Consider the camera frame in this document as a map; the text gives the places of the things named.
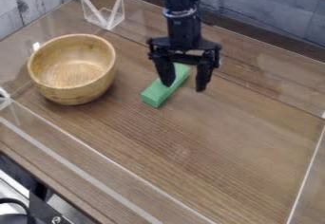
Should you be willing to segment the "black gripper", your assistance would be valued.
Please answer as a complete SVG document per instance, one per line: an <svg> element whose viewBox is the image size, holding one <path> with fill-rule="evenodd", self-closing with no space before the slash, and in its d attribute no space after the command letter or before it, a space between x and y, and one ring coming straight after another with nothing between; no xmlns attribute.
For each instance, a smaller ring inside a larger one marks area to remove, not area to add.
<svg viewBox="0 0 325 224"><path fill-rule="evenodd" d="M148 58L153 61L161 84L175 81L172 62L196 65L195 90L206 90L212 70L219 67L220 44L202 36L202 22L196 9L172 12L161 10L167 21L167 36L147 40Z"/></svg>

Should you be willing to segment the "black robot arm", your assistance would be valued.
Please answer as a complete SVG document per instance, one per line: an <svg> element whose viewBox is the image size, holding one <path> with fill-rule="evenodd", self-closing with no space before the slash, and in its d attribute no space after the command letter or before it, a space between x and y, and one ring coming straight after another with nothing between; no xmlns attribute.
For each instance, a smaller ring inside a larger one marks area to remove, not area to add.
<svg viewBox="0 0 325 224"><path fill-rule="evenodd" d="M161 84L176 79L174 63L196 66L195 90L206 90L212 71L219 68L222 45L202 36L200 0L161 0L167 36L149 38L148 59L153 62Z"/></svg>

